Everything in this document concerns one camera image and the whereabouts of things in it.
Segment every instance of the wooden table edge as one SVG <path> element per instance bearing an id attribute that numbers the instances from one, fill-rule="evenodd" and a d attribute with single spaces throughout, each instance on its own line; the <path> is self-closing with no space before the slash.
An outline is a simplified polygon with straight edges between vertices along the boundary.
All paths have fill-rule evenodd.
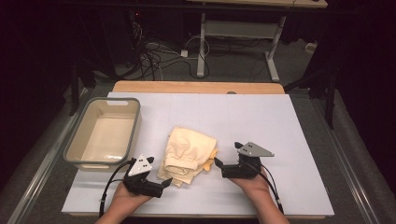
<path id="1" fill-rule="evenodd" d="M 285 94 L 278 83 L 118 81 L 117 92 Z"/>

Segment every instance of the white desk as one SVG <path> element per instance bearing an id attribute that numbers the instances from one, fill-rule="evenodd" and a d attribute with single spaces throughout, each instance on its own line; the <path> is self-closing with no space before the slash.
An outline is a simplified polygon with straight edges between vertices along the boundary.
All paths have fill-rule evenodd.
<path id="1" fill-rule="evenodd" d="M 266 147 L 275 156 L 262 158 L 262 163 L 275 178 L 286 216 L 333 215 L 288 95 L 111 92 L 109 96 L 133 96 L 142 105 L 142 124 L 134 154 L 155 158 L 149 180 L 161 182 L 155 175 L 163 158 L 167 136 L 179 125 L 217 138 L 218 158 L 225 164 L 236 163 L 235 141 L 252 141 Z M 99 199 L 110 176 L 78 172 L 63 212 L 97 214 Z M 112 185 L 107 193 L 106 207 L 116 186 Z M 240 188 L 222 178 L 220 169 L 212 166 L 210 172 L 198 174 L 191 185 L 165 189 L 161 199 L 145 203 L 134 216 L 254 217 L 255 211 Z"/>
<path id="2" fill-rule="evenodd" d="M 206 3 L 226 3 L 226 4 L 246 4 L 246 5 L 264 5 L 270 7 L 317 7 L 325 8 L 327 3 L 325 0 L 189 0 L 192 2 Z M 282 29 L 286 21 L 286 16 L 279 19 L 278 23 L 258 23 L 258 22 L 235 22 L 235 21 L 209 21 L 205 17 L 205 13 L 201 18 L 201 42 L 200 55 L 198 57 L 197 76 L 205 75 L 205 36 L 221 35 L 221 36 L 237 36 L 251 38 L 267 38 L 272 39 L 272 47 L 265 51 L 265 60 L 267 61 L 271 79 L 274 82 L 279 81 L 279 75 L 276 71 L 274 63 L 274 54 Z"/>

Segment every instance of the cream towel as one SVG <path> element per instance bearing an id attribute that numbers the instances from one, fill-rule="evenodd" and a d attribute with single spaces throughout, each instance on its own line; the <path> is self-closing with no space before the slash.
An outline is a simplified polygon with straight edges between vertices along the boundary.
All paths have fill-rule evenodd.
<path id="1" fill-rule="evenodd" d="M 217 140 L 193 130 L 175 127 L 166 145 L 163 162 L 157 176 L 161 179 L 173 177 L 173 184 L 190 184 L 213 156 Z"/>

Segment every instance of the table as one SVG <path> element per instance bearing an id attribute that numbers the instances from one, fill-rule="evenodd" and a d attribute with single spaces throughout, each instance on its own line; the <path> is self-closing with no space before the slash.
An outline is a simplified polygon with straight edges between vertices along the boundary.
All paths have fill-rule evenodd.
<path id="1" fill-rule="evenodd" d="M 255 139 L 259 145 L 267 145 L 275 152 L 276 159 L 266 160 L 264 164 L 276 176 L 286 215 L 309 218 L 333 215 L 290 98 L 280 85 L 121 81 L 109 97 L 135 97 L 141 102 L 143 120 L 134 154 L 155 155 L 148 179 L 155 178 L 169 131 L 175 124 L 186 125 L 216 136 L 218 157 L 226 163 L 236 162 L 235 138 L 243 142 Z M 63 212 L 75 216 L 95 214 L 97 198 L 108 175 L 111 174 L 78 171 Z M 293 181 L 297 175 L 301 182 L 296 186 Z M 114 188 L 109 189 L 108 196 Z M 183 205 L 186 201 L 196 203 L 186 207 Z M 191 185 L 166 189 L 161 199 L 144 204 L 134 216 L 254 217 L 255 212 L 241 190 L 222 179 L 220 170 L 213 167 L 210 172 L 196 176 Z"/>
<path id="2" fill-rule="evenodd" d="M 325 0 L 189 0 L 192 2 L 202 2 L 203 4 L 222 3 L 222 4 L 248 4 L 253 6 L 271 6 L 271 7 L 315 7 L 325 8 Z M 272 47 L 265 51 L 265 60 L 267 61 L 271 79 L 274 82 L 279 81 L 279 75 L 274 63 L 274 54 L 282 29 L 286 21 L 286 16 L 281 16 L 278 23 L 258 23 L 258 22 L 237 22 L 237 21 L 210 21 L 206 19 L 206 14 L 202 13 L 201 18 L 201 41 L 197 65 L 197 76 L 205 75 L 205 36 L 238 36 L 251 38 L 268 38 L 272 39 Z"/>

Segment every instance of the table leg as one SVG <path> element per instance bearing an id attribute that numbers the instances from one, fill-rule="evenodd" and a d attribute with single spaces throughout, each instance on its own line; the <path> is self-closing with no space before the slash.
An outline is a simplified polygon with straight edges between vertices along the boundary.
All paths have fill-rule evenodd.
<path id="1" fill-rule="evenodd" d="M 277 74 L 275 63 L 274 63 L 274 54 L 279 42 L 280 35 L 282 34 L 283 25 L 285 24 L 286 17 L 281 17 L 278 27 L 276 29 L 276 34 L 274 36 L 271 50 L 265 51 L 265 60 L 267 61 L 268 69 L 270 71 L 271 79 L 274 82 L 279 82 L 279 75 Z"/>
<path id="2" fill-rule="evenodd" d="M 201 18 L 201 39 L 197 64 L 197 76 L 203 77 L 205 74 L 205 13 Z"/>

